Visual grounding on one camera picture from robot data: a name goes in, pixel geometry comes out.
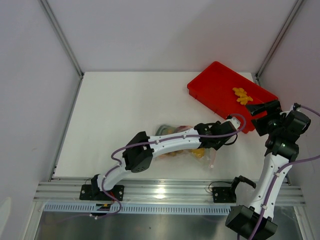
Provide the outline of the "yellow potato toy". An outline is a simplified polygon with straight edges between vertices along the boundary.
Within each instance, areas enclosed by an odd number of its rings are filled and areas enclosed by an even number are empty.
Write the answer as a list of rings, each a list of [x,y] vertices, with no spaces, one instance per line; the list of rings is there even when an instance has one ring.
[[[188,151],[197,159],[203,158],[206,153],[204,148],[189,149]]]

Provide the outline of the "yellow ginger toy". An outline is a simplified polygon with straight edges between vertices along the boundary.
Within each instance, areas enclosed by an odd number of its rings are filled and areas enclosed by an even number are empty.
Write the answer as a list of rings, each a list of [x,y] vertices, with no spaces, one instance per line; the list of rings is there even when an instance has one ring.
[[[243,88],[234,87],[233,89],[234,94],[237,96],[236,101],[241,105],[246,105],[253,101],[251,96],[247,95],[247,92]]]

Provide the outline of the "clear pink zip top bag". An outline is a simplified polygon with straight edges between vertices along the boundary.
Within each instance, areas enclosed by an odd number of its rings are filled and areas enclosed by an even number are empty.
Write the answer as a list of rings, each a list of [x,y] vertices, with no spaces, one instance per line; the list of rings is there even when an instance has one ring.
[[[162,124],[158,127],[158,129],[155,132],[156,136],[164,136],[164,135],[170,135],[170,134],[175,134],[179,132],[184,132],[186,130],[189,130],[193,128],[193,126],[190,125],[168,125],[168,124]],[[192,159],[197,160],[200,162],[204,168],[208,167],[209,169],[214,168],[214,162],[216,158],[217,151],[213,148],[205,148],[205,155],[204,157],[197,159],[194,157],[190,152],[189,149],[184,149],[184,150],[178,150],[178,151],[173,151],[169,153],[162,154],[158,156],[156,159],[161,160],[169,160],[169,159],[178,159],[180,156],[186,157],[190,156]]]

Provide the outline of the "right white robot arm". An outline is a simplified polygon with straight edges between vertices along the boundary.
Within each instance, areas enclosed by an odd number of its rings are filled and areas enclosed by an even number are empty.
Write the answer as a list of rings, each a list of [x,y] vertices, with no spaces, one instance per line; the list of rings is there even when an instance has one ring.
[[[263,169],[252,195],[243,204],[231,209],[225,225],[247,240],[267,240],[278,226],[273,223],[274,208],[284,178],[295,163],[300,148],[297,140],[311,124],[311,119],[300,112],[301,105],[294,103],[283,111],[278,100],[260,104],[247,104],[260,136],[267,135]]]

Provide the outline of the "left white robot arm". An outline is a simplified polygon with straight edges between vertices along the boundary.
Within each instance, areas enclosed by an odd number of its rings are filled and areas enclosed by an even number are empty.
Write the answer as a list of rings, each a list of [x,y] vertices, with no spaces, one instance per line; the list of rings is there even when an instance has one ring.
[[[115,150],[110,158],[115,166],[105,174],[91,179],[91,199],[118,201],[113,188],[130,173],[147,170],[153,159],[172,152],[198,149],[218,150],[243,128],[235,117],[224,122],[199,123],[181,132],[148,136],[145,131],[137,133],[124,147]]]

